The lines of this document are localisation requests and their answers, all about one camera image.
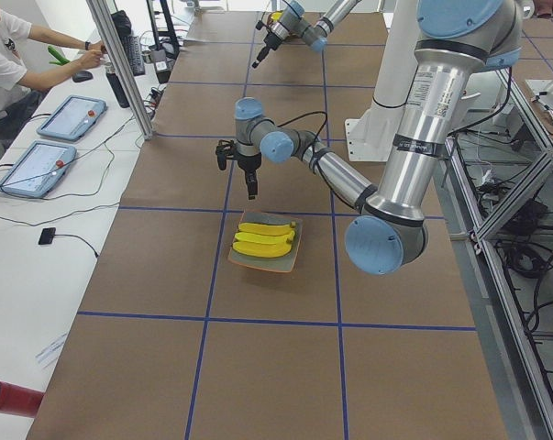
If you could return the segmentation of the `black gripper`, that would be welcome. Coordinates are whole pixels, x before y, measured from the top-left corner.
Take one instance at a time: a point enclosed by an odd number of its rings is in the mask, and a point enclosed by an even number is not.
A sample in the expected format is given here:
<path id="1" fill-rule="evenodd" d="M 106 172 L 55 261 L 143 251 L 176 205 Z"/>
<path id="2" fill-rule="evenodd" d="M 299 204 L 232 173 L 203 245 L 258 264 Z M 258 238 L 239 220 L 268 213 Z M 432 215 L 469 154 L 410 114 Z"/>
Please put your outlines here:
<path id="1" fill-rule="evenodd" d="M 261 155 L 246 156 L 239 154 L 237 163 L 244 171 L 248 199 L 254 200 L 258 195 L 257 169 L 261 166 Z"/>
<path id="2" fill-rule="evenodd" d="M 258 53 L 256 60 L 251 64 L 253 69 L 258 68 L 261 62 L 268 56 L 270 50 L 277 50 L 281 46 L 282 39 L 275 33 L 268 33 L 264 38 L 264 44 L 265 46 Z"/>

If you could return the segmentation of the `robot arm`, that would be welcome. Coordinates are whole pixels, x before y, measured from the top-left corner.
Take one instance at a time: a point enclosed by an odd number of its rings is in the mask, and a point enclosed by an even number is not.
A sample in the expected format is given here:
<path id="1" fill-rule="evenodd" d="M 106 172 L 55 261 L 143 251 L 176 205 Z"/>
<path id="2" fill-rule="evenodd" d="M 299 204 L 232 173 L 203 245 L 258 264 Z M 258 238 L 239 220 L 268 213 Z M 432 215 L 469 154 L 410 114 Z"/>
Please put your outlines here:
<path id="1" fill-rule="evenodd" d="M 270 51 L 277 50 L 289 37 L 299 38 L 306 46 L 315 52 L 322 52 L 327 44 L 327 37 L 335 27 L 360 3 L 360 0 L 336 1 L 317 22 L 312 25 L 304 18 L 304 8 L 297 1 L 286 1 L 286 7 L 280 15 L 272 20 L 259 20 L 257 30 L 266 29 L 267 35 L 263 39 L 263 48 L 256 60 L 251 64 L 256 69 L 269 55 Z"/>
<path id="2" fill-rule="evenodd" d="M 357 211 L 345 234 L 346 251 L 356 267 L 374 275 L 392 273 L 423 253 L 421 203 L 468 80 L 512 66 L 520 52 L 523 12 L 516 1 L 421 1 L 415 19 L 417 66 L 379 184 L 316 134 L 276 126 L 260 101 L 242 98 L 235 105 L 234 157 L 246 172 L 249 194 L 257 192 L 255 172 L 263 160 L 303 161 Z"/>

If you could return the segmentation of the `person hand on mouse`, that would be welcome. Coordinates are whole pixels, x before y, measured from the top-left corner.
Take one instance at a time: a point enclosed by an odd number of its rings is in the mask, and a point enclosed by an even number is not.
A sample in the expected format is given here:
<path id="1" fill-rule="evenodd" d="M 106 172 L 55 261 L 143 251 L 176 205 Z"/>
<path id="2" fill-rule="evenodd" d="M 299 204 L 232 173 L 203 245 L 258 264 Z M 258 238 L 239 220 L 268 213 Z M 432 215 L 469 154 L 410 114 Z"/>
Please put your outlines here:
<path id="1" fill-rule="evenodd" d="M 99 49 L 89 49 L 75 60 L 79 70 L 90 70 L 99 67 L 103 60 L 103 52 Z"/>

